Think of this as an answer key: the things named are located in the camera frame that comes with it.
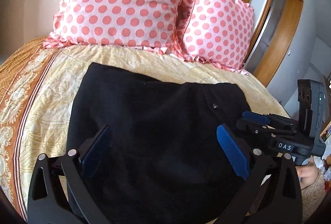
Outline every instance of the silver rivet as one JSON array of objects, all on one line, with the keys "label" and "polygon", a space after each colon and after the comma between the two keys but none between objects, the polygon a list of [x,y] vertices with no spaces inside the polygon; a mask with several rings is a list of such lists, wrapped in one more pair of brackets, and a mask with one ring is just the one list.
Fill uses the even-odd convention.
[{"label": "silver rivet", "polygon": [[70,149],[70,150],[68,151],[68,155],[69,155],[70,157],[75,156],[76,153],[77,153],[77,150],[76,150],[76,149]]},{"label": "silver rivet", "polygon": [[260,156],[262,154],[262,151],[260,149],[253,149],[253,154],[256,156]]},{"label": "silver rivet", "polygon": [[284,158],[285,158],[285,159],[291,159],[292,156],[291,156],[291,154],[289,154],[289,153],[285,153],[285,154],[284,154]]},{"label": "silver rivet", "polygon": [[38,160],[42,161],[44,158],[46,158],[46,154],[42,153],[38,156]]}]

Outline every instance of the blue gripper pad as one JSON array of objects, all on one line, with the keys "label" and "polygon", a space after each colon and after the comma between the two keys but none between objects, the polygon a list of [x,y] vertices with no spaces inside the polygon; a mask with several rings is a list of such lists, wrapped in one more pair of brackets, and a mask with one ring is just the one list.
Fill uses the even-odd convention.
[{"label": "blue gripper pad", "polygon": [[256,122],[256,123],[261,124],[261,125],[268,125],[271,122],[271,120],[268,119],[267,116],[256,114],[256,113],[253,113],[253,112],[250,112],[250,111],[245,111],[242,114],[242,117],[245,120]]},{"label": "blue gripper pad", "polygon": [[249,176],[249,162],[223,125],[219,125],[216,131],[217,140],[226,154],[234,172],[246,180]]}]

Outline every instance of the polka dot pillow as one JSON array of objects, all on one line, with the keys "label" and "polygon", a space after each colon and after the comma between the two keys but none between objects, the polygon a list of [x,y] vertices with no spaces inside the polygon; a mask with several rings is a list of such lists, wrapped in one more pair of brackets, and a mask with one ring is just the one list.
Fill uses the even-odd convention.
[{"label": "polka dot pillow", "polygon": [[61,0],[45,48],[116,44],[165,53],[181,0]]},{"label": "polka dot pillow", "polygon": [[175,55],[243,71],[254,24],[253,8],[241,0],[183,0]]}]

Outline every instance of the bedsheet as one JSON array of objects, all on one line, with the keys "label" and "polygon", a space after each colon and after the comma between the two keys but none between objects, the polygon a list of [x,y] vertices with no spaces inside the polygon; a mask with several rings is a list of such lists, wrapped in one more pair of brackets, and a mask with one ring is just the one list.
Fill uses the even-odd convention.
[{"label": "bedsheet", "polygon": [[288,116],[253,75],[120,46],[43,49],[43,41],[32,40],[0,67],[0,185],[25,219],[36,159],[65,154],[72,102],[92,62],[165,82],[235,83],[253,112]]}]

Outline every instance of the black garment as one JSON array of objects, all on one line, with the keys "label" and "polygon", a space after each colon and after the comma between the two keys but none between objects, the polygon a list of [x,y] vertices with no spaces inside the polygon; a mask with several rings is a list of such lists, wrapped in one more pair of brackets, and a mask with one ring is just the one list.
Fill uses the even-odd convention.
[{"label": "black garment", "polygon": [[[109,155],[88,183],[111,223],[203,224],[221,214],[243,183],[216,128],[226,123],[244,136],[235,125],[245,110],[235,84],[165,83],[93,63],[73,103],[67,150],[111,126]],[[261,146],[251,135],[245,139]]]}]

